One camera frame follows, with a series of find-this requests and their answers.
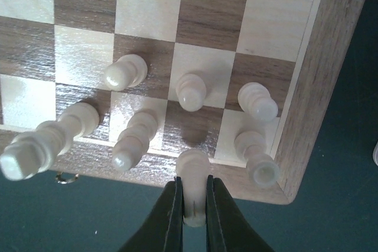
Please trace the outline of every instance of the wooden chessboard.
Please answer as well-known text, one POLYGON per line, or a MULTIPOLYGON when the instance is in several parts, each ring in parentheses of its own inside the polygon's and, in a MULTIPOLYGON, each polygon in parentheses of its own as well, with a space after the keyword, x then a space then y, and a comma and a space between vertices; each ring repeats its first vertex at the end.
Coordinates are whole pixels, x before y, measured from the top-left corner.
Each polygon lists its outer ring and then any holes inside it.
POLYGON ((53 169, 164 186, 175 159, 198 148, 236 198, 287 204, 298 191, 363 0, 0 0, 0 148, 26 129, 86 101, 101 114, 53 169), (110 91, 106 66, 134 53, 148 76, 110 91), (174 91, 201 74, 208 96, 194 113, 174 91), (266 86, 278 117, 259 129, 281 169, 270 189, 254 187, 233 141, 249 127, 237 103, 245 83, 266 86), (151 108, 159 129, 139 165, 120 174, 110 151, 130 117, 151 108))

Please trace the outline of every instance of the white pawn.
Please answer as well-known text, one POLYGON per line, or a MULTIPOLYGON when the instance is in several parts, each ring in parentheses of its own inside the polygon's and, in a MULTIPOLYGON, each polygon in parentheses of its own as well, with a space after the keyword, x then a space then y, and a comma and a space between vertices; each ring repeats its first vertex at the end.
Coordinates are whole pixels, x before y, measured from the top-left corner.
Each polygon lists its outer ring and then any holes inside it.
POLYGON ((188 112, 195 112, 203 107, 206 85, 200 76, 185 74, 177 81, 176 95, 183 109, 188 112))
POLYGON ((158 122, 152 115, 146 112, 135 113, 113 148, 114 168, 128 171, 135 167, 147 153, 149 142, 155 137, 157 130, 158 122))
POLYGON ((17 135, 0 156, 0 167, 9 180, 27 179, 48 170, 58 155, 66 153, 73 138, 91 134, 99 114, 87 103, 66 108, 58 121, 45 121, 35 131, 17 135))
POLYGON ((249 179, 257 186, 267 188, 279 178, 279 167, 265 154, 266 142, 263 136, 255 131, 241 133, 234 141, 238 158, 247 162, 249 179))
POLYGON ((259 83, 247 83, 237 96, 242 110, 261 122, 270 122, 278 114, 278 106, 266 87, 259 83))
POLYGON ((105 69, 105 84, 113 91, 139 85, 147 76, 147 64, 136 54, 122 56, 105 69))
POLYGON ((177 158, 176 174, 183 181, 184 222, 190 227, 206 224, 206 183, 210 174, 208 156, 197 149, 182 152, 177 158))

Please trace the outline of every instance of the chessboard border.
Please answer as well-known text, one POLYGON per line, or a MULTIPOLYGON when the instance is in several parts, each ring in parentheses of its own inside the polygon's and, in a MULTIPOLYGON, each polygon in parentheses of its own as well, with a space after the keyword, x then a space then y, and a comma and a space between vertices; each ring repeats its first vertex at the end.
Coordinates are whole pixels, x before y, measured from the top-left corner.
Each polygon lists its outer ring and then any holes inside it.
MULTIPOLYGON (((364 0, 321 0, 275 160, 281 169, 278 183, 269 189, 254 187, 245 169, 212 163, 233 197, 274 204, 291 203, 299 190, 318 131, 327 110, 364 0)), ((0 150, 17 132, 0 130, 0 150)), ((59 156, 51 170, 164 186, 175 175, 175 158, 147 154, 127 174, 110 165, 111 148, 76 142, 59 156)))

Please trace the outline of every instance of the green background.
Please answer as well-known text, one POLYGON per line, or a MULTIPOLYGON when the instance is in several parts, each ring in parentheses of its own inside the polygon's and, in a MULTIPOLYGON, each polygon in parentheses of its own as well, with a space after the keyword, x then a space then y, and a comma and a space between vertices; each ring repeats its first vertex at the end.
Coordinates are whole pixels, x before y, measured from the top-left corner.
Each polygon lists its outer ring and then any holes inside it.
MULTIPOLYGON (((276 251, 378 251, 377 23, 378 0, 366 0, 295 201, 236 200, 276 251)), ((115 252, 161 193, 84 176, 64 186, 54 176, 1 175, 0 252, 115 252)), ((185 227, 184 251, 205 250, 205 228, 185 227)))

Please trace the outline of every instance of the white chess piece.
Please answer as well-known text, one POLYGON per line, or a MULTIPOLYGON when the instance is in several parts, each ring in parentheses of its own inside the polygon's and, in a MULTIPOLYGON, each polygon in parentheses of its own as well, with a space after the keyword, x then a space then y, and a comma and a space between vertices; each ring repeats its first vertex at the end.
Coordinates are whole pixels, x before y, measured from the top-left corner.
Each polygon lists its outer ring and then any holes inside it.
POLYGON ((139 85, 147 76, 147 64, 136 54, 122 56, 105 69, 105 84, 113 91, 139 85))
POLYGON ((91 134, 99 114, 87 103, 66 108, 58 121, 45 121, 35 131, 17 135, 0 156, 0 167, 9 180, 27 179, 48 170, 58 155, 66 153, 73 138, 91 134))
POLYGON ((188 73, 177 81, 176 95, 183 109, 195 112, 203 107, 206 85, 200 76, 188 73))
POLYGON ((267 188, 279 178, 279 167, 265 154, 266 142, 262 135, 255 131, 241 133, 234 141, 238 158, 247 161, 249 179, 257 186, 267 188))
POLYGON ((266 87, 259 83, 247 83, 237 96, 242 110, 261 122, 270 122, 278 114, 278 106, 266 87))
POLYGON ((149 142, 155 137, 157 130, 158 122, 151 114, 135 113, 113 148, 114 168, 118 171, 128 171, 135 167, 147 153, 149 142))
POLYGON ((183 182, 185 224, 190 227, 205 225, 206 183, 210 174, 208 156, 201 150, 186 150, 177 158, 176 174, 183 182))

